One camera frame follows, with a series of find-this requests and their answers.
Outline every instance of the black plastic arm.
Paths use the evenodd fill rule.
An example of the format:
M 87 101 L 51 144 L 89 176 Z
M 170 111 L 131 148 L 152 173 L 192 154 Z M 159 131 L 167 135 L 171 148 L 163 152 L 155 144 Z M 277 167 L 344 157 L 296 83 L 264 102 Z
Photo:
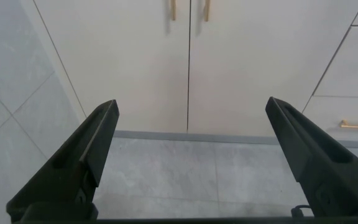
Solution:
M 266 113 L 314 215 L 358 216 L 358 158 L 282 100 Z
M 92 199 L 118 117 L 115 100 L 98 106 L 8 202 L 11 221 L 96 219 Z

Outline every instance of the gray tile floor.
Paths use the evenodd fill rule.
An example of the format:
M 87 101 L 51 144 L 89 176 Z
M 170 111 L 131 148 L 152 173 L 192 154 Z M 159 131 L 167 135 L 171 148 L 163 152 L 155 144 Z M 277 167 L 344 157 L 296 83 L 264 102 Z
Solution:
M 279 146 L 113 138 L 94 203 L 99 218 L 190 218 L 290 216 L 307 201 Z

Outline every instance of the cabinet door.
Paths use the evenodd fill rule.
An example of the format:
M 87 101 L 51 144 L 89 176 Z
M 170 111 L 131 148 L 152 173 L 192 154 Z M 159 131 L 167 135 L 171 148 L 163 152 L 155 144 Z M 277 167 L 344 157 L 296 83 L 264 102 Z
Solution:
M 86 115 L 117 99 L 118 130 L 186 132 L 190 1 L 35 2 Z
M 270 96 L 302 111 L 358 12 L 355 0 L 191 2 L 189 133 L 273 136 Z
M 352 27 L 315 96 L 358 96 L 358 27 Z

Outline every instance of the gray marble wall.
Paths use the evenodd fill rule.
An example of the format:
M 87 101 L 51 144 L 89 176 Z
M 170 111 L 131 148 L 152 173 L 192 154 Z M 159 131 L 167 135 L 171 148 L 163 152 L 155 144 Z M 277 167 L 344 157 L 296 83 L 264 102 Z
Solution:
M 0 0 L 0 223 L 5 206 L 78 127 L 19 0 Z

